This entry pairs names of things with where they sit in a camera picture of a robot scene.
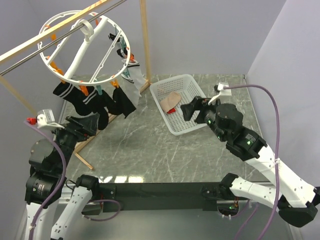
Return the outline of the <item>black beige red sock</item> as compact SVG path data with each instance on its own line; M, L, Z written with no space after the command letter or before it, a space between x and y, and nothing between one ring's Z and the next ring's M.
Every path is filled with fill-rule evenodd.
M131 113L136 110L134 104L120 87L116 87L114 89L112 97L106 94L104 98L106 108L112 115L124 115L124 118L126 119Z

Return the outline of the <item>white round clip hanger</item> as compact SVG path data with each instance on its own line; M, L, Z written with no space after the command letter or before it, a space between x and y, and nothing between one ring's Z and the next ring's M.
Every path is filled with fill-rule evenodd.
M53 46L55 47L55 49L50 55L44 54L45 46L42 42L37 44L37 48L41 50L39 55L45 66L59 79L77 86L93 86L98 88L99 86L101 87L108 82L114 81L119 75L127 70L127 68L129 67L129 62L131 61L131 46L129 43L129 39L127 38L123 29L112 19L105 15L98 15L98 13L96 12L90 12L89 15L93 17L93 20L95 22L97 22L96 26L93 26L88 20L81 18L77 20L70 28L70 30L73 31L77 27L80 27L80 31L83 33L84 38L75 54L75 57L73 58L70 66L64 74L59 73L57 69L51 66L51 63L53 63L58 54L63 50L65 44L71 37L70 35L63 37L58 41L57 44L54 44ZM111 44L106 50L106 53L98 64L97 68L95 69L95 72L88 81L72 79L74 73L76 72L76 70L80 66L82 59L84 58L85 53L88 51L89 46L95 41L98 35L102 32L103 28L107 26L110 26L114 29L115 37L111 38ZM111 55L112 51L116 49L116 47L121 47L122 49L124 49L124 59L121 61L122 67L118 70L118 72L111 75L109 78L99 80L98 75L100 71L103 69L107 59Z

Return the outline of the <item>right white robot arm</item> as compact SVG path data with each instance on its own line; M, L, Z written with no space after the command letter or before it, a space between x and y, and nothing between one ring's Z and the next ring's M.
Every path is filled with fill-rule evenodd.
M231 103L196 96L190 103L181 105L183 119L190 121L194 112L199 114L197 124L207 124L216 137L225 142L226 149L243 162L263 174L273 187L249 182L236 174L228 173L219 183L218 194L230 200L242 197L270 208L288 224L301 228L314 220L320 203L320 189L293 172L255 131L243 126L243 114Z

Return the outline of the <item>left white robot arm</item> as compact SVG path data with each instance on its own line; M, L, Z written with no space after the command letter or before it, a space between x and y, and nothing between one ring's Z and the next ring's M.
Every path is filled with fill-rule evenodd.
M26 181L27 240L69 240L72 226L89 201L100 195L97 177L82 175L76 180L71 197L57 221L54 221L62 191L67 181L66 169L76 144L96 135L99 115L68 116L67 123L56 123L52 110L44 109L26 125L36 131L50 130L55 138L45 136L30 151L30 176Z

